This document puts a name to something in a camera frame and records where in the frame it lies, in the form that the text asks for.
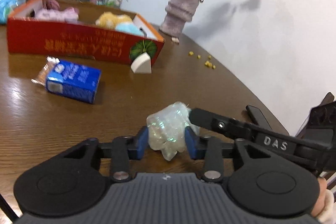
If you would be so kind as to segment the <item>person's right hand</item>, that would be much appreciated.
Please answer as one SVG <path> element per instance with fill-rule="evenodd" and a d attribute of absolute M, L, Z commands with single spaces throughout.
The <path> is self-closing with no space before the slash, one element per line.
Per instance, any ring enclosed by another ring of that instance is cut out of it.
<path fill-rule="evenodd" d="M 335 199 L 331 190 L 327 189 L 327 181 L 323 177 L 317 179 L 319 183 L 319 197 L 311 212 L 312 217 L 320 223 L 335 223 Z"/>

